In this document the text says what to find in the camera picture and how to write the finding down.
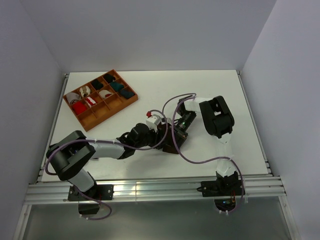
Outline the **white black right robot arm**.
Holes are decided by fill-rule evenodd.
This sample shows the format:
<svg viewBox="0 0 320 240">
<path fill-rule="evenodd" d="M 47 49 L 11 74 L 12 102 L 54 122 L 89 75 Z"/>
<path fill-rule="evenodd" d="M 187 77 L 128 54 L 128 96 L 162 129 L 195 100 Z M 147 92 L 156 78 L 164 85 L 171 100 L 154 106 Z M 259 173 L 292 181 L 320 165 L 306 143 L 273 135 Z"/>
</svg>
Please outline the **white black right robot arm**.
<svg viewBox="0 0 320 240">
<path fill-rule="evenodd" d="M 181 116 L 176 128 L 182 132 L 187 130 L 197 113 L 201 114 L 207 133 L 226 147 L 231 139 L 235 120 L 224 97 L 219 95 L 214 98 L 201 98 L 192 94 L 179 99 L 172 116 L 173 119 L 176 114 Z M 243 193 L 245 192 L 242 173 L 231 157 L 223 155 L 203 161 L 192 161 L 181 153 L 177 144 L 178 138 L 175 136 L 173 129 L 171 130 L 171 136 L 177 153 L 187 162 L 200 165 L 217 161 L 217 180 L 215 181 L 214 189 L 216 192 L 222 195 L 227 195 L 236 189 L 241 189 Z"/>
</svg>

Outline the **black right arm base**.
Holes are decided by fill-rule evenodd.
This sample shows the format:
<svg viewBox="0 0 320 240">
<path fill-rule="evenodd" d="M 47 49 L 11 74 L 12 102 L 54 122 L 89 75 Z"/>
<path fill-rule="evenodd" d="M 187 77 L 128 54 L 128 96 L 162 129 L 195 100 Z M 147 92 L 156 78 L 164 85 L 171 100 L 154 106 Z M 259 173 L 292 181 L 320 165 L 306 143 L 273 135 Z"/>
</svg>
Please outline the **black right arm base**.
<svg viewBox="0 0 320 240">
<path fill-rule="evenodd" d="M 237 206 L 236 197 L 242 199 L 246 193 L 242 181 L 239 179 L 217 178 L 216 180 L 202 181 L 196 190 L 204 198 L 213 197 L 215 207 L 224 213 L 233 211 Z"/>
</svg>

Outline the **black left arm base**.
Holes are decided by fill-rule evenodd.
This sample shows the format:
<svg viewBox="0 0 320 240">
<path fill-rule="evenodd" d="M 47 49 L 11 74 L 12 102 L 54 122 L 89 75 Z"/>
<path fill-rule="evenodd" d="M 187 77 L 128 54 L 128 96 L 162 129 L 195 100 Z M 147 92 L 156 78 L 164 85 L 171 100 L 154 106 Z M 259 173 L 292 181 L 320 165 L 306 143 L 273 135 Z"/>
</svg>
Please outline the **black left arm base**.
<svg viewBox="0 0 320 240">
<path fill-rule="evenodd" d="M 88 220 L 102 220 L 112 214 L 110 205 L 103 201 L 111 201 L 114 194 L 113 184 L 95 184 L 85 192 L 81 192 L 77 187 L 71 186 L 67 197 L 68 202 L 78 202 L 78 213 Z M 95 215 L 103 208 L 108 209 L 105 216 Z"/>
</svg>

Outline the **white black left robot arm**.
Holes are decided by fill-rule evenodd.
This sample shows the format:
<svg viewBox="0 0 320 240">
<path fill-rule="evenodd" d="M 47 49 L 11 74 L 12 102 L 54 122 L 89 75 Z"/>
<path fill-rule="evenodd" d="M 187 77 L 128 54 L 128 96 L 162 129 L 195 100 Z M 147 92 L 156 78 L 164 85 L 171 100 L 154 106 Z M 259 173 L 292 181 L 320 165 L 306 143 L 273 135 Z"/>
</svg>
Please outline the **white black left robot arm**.
<svg viewBox="0 0 320 240">
<path fill-rule="evenodd" d="M 82 197 L 91 200 L 98 194 L 98 187 L 91 174 L 84 170 L 89 160 L 126 159 L 135 151 L 157 148 L 163 136 L 159 129 L 152 129 L 144 123 L 136 124 L 130 132 L 114 140 L 88 139 L 82 131 L 75 130 L 49 147 L 46 152 L 45 172 L 48 175 L 57 175 L 61 181 L 68 181 Z"/>
</svg>

